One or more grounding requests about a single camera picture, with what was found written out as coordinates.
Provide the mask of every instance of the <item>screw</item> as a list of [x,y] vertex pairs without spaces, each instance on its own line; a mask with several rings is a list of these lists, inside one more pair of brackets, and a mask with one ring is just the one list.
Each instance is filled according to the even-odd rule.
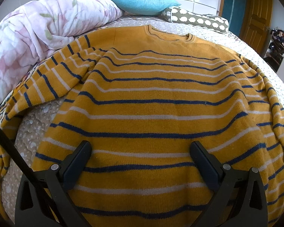
[[259,172],[258,168],[256,168],[256,167],[253,167],[251,170],[252,170],[254,173],[258,173],[258,172]]
[[59,168],[59,165],[58,165],[58,164],[53,164],[53,165],[51,166],[51,169],[52,169],[53,171],[57,170],[58,168]]
[[230,167],[229,164],[224,164],[224,165],[223,165],[223,168],[224,168],[225,170],[230,170],[231,167]]

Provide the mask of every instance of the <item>blue pillow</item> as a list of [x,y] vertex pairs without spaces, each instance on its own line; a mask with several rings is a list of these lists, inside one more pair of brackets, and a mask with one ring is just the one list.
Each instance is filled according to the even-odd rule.
[[159,15],[170,6],[180,6],[176,0],[112,0],[122,10],[141,14]]

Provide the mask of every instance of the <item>blanket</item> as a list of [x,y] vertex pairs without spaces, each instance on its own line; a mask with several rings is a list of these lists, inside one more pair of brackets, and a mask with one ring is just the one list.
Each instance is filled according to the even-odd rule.
[[[90,141],[69,194],[92,225],[192,223],[212,196],[188,154],[195,139],[222,163],[259,168],[270,225],[284,210],[284,109],[261,70],[234,51],[151,26],[88,34],[13,94],[3,130],[14,139],[27,108],[64,95],[33,169]],[[0,177],[8,164],[0,148]]]
[[30,1],[9,13],[0,22],[0,103],[36,62],[121,15],[111,0]]

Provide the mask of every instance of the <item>wooden door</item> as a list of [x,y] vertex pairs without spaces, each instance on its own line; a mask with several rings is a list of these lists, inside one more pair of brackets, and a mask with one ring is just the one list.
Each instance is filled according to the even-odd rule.
[[262,52],[270,30],[273,0],[250,0],[250,9],[242,40],[258,54]]

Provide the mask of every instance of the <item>mustard yellow sweater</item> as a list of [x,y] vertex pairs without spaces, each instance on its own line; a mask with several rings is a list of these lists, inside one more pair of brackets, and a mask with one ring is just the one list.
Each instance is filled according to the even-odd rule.
[[66,95],[32,168],[45,170],[90,141],[92,156],[69,195],[94,227],[192,224],[213,195],[188,153],[195,140],[221,163],[259,168],[270,226],[284,211],[284,108],[261,70],[230,49],[150,25],[103,29],[55,53],[20,92],[2,127]]

